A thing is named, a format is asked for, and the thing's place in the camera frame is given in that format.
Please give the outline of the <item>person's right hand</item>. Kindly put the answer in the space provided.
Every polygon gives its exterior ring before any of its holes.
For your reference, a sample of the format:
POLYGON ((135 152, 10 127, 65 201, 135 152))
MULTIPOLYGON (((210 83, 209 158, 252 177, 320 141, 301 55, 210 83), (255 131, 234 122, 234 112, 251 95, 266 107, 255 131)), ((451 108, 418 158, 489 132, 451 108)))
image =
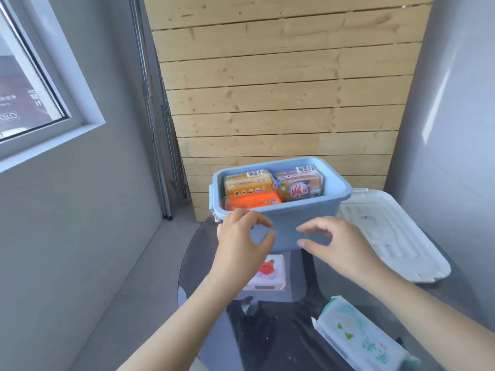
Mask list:
POLYGON ((326 264, 357 284, 362 283, 369 274, 379 272, 385 267, 361 230, 342 218, 313 218, 296 230, 305 234, 320 232, 329 237, 332 262, 326 264))

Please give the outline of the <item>folded metal stand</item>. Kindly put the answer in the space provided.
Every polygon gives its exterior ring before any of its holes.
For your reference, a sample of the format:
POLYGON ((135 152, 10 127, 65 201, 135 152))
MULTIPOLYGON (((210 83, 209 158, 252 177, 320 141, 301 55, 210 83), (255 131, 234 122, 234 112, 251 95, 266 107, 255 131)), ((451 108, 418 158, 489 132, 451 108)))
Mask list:
POLYGON ((173 189, 179 204, 187 204, 190 201, 188 182, 145 1, 128 2, 141 67, 141 89, 158 174, 162 215, 165 220, 172 221, 168 189, 173 189))

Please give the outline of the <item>yellow soap pack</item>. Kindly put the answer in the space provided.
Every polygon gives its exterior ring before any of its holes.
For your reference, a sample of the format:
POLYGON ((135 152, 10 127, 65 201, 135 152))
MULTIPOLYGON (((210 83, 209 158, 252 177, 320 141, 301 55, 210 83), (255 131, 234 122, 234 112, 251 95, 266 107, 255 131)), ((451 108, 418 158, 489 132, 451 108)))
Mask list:
POLYGON ((258 169, 227 175, 223 182, 225 196, 237 196, 272 190, 276 180, 269 170, 258 169))

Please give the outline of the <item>white framed window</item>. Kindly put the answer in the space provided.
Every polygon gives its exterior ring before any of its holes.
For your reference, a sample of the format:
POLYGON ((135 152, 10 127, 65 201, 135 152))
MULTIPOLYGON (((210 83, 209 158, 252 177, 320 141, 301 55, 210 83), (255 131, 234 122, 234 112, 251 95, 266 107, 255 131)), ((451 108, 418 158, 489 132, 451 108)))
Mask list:
POLYGON ((104 124, 49 0, 0 0, 0 174, 104 124))

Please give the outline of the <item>blue plastic storage bin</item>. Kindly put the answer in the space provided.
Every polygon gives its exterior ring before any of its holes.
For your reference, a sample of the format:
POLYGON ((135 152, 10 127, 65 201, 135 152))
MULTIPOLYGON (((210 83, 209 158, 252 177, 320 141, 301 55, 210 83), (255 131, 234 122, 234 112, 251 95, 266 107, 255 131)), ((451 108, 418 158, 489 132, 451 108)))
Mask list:
POLYGON ((263 168, 272 172, 279 172, 309 165, 312 165, 323 176, 321 196, 254 209, 268 217, 273 223, 272 229, 277 232, 271 254, 296 250, 298 249, 296 241, 300 237, 296 228, 315 217, 337 215, 340 204, 350 199, 353 192, 351 185, 325 160, 319 157, 301 156, 221 169, 213 174, 212 184, 208 188, 209 209, 217 222, 223 220, 228 214, 221 203, 225 198, 223 180, 227 175, 258 173, 263 168))

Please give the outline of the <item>person's right forearm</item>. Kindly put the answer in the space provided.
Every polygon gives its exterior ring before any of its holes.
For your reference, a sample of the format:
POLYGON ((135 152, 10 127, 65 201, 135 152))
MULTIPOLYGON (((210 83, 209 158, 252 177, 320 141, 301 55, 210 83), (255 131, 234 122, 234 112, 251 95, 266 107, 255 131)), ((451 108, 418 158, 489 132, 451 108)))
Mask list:
POLYGON ((446 371, 495 371, 495 333, 386 266, 352 281, 380 300, 446 371))

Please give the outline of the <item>wooden plank panel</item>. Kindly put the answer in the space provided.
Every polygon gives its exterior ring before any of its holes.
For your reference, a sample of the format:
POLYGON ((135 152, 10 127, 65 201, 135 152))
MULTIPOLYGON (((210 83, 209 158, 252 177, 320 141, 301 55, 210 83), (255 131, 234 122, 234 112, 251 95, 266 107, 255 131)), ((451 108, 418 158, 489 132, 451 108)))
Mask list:
POLYGON ((434 0, 144 0, 195 217, 214 173, 297 156, 383 190, 434 0))

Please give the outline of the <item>white plastic bin lid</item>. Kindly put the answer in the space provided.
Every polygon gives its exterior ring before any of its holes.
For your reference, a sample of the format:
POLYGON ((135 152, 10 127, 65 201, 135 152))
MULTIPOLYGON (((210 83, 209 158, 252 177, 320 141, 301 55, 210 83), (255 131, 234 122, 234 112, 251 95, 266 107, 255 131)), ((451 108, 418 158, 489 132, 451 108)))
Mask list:
POLYGON ((406 280, 434 283, 451 274, 446 258, 390 194, 355 189, 337 216, 356 225, 381 260, 406 280))

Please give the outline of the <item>white tissue pack red flower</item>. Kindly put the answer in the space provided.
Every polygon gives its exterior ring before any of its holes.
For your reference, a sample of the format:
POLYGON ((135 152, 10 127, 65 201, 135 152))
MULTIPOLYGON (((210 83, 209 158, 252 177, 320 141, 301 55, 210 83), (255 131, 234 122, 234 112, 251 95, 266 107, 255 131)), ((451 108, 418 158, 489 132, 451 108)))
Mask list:
POLYGON ((243 291, 282 291, 286 289, 287 273, 284 256, 268 255, 243 291))

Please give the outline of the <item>person's left forearm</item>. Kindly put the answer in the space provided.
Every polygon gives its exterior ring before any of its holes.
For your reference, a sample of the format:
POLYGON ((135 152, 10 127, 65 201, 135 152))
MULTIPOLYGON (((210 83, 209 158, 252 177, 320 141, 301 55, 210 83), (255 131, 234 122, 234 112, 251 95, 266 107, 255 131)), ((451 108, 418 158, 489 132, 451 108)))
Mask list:
POLYGON ((209 273, 181 307, 116 371, 188 371, 221 312, 251 279, 209 273))

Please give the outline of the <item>clear-wrapped brown soap pack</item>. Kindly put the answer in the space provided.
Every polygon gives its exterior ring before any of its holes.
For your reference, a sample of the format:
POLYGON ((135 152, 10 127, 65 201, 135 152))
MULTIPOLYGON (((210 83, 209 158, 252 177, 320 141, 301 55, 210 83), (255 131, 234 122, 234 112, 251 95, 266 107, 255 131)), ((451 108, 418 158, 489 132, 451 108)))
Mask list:
POLYGON ((274 172, 275 189, 283 203, 319 197, 324 177, 314 165, 304 165, 274 172))

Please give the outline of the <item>green white wet wipes pack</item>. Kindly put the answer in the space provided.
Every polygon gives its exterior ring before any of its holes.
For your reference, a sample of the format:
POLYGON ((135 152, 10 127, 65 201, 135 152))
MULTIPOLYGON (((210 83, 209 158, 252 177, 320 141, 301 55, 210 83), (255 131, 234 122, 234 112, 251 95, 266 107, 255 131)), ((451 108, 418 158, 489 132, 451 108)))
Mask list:
POLYGON ((342 296, 334 296, 314 329, 354 371, 419 371, 421 362, 342 296))

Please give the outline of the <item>orange soap pack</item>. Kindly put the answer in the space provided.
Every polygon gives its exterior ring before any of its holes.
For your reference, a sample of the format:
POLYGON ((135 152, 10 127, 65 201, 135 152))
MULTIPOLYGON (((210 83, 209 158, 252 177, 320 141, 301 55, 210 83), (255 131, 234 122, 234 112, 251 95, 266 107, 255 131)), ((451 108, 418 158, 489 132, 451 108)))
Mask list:
POLYGON ((260 191, 227 196, 224 201, 226 211, 234 211, 238 208, 255 209, 266 206, 282 204, 282 200, 277 191, 260 191))

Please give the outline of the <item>person's left hand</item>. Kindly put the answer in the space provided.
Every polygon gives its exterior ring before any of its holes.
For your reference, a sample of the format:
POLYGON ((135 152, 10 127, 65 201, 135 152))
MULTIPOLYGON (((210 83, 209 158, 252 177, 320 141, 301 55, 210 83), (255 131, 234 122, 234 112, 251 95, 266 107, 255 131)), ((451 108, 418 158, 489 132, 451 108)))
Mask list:
POLYGON ((256 225, 271 228, 273 223, 260 212, 238 208, 229 212, 217 229, 218 246, 211 275, 235 292, 248 284, 265 261, 253 257, 251 230, 256 225))

